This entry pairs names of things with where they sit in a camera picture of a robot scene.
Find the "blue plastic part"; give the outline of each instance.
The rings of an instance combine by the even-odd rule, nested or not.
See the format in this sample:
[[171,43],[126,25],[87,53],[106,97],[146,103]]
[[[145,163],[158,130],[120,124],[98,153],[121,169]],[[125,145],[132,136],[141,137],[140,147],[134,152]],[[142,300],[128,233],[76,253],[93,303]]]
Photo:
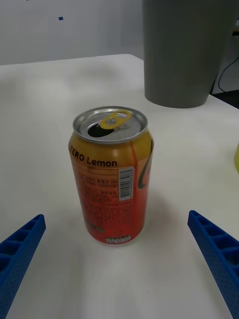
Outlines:
[[194,210],[188,226],[234,319],[239,319],[239,242]]
[[37,215],[0,244],[0,319],[5,319],[46,229]]

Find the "white wall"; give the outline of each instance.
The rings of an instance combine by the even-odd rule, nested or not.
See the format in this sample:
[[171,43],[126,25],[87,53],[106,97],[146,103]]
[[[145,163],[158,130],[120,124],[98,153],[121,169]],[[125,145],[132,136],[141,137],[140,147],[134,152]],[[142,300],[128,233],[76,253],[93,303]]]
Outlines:
[[141,7],[141,0],[1,0],[0,64],[116,53],[142,58]]

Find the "barcode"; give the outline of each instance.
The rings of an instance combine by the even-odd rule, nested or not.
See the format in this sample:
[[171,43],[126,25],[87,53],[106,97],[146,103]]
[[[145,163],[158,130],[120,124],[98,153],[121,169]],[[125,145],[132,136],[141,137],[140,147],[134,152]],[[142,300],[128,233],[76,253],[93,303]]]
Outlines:
[[131,239],[130,235],[122,236],[122,237],[106,237],[106,242],[108,244],[120,244],[125,243]]
[[133,198],[133,166],[119,171],[119,200]]

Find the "black cable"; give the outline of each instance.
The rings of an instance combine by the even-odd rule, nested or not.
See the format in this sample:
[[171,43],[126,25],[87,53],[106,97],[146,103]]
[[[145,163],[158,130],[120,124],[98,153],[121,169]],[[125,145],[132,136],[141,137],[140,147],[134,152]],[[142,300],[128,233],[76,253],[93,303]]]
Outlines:
[[221,73],[221,75],[220,75],[220,78],[219,78],[219,80],[218,80],[218,87],[219,87],[219,89],[220,89],[221,91],[223,91],[223,92],[226,92],[226,91],[224,91],[224,90],[220,87],[221,78],[222,78],[224,72],[225,72],[231,65],[233,65],[238,59],[239,59],[239,56],[236,58],[235,61],[233,61],[231,64],[229,64],[229,65],[222,71],[222,73]]

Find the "can opening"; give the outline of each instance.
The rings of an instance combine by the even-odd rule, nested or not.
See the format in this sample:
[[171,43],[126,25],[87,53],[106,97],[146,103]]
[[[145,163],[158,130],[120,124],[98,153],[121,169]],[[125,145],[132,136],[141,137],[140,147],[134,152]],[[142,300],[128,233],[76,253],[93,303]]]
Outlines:
[[93,138],[101,138],[103,136],[109,135],[114,129],[105,130],[100,127],[99,124],[95,124],[88,129],[88,134]]

